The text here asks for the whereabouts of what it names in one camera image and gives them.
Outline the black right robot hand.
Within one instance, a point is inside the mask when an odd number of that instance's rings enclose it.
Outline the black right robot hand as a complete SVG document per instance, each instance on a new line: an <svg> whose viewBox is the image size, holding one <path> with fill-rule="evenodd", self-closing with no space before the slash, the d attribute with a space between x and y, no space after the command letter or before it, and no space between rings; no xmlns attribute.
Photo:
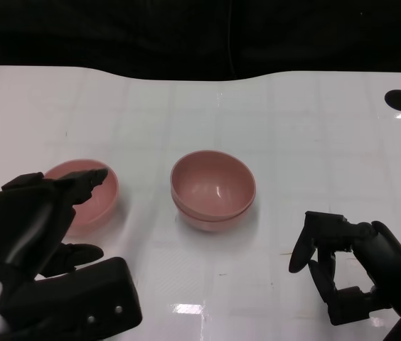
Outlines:
<svg viewBox="0 0 401 341"><path fill-rule="evenodd" d="M336 253L350 252L373 282L336 288ZM382 222L350 223L343 215L308 211L289 262L289 272L308 267L332 325L365 320L370 313L392 308L401 316L401 243Z"/></svg>

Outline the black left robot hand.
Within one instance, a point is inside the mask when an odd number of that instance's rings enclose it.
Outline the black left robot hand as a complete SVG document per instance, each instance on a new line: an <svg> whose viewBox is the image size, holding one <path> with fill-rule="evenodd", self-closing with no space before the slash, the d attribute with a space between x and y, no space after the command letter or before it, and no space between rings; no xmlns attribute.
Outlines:
<svg viewBox="0 0 401 341"><path fill-rule="evenodd" d="M106 168L83 170L59 179L42 173L20 175L0 190L0 264L34 278L66 274L101 259L101 248L62 242L76 216L107 177Z"/></svg>

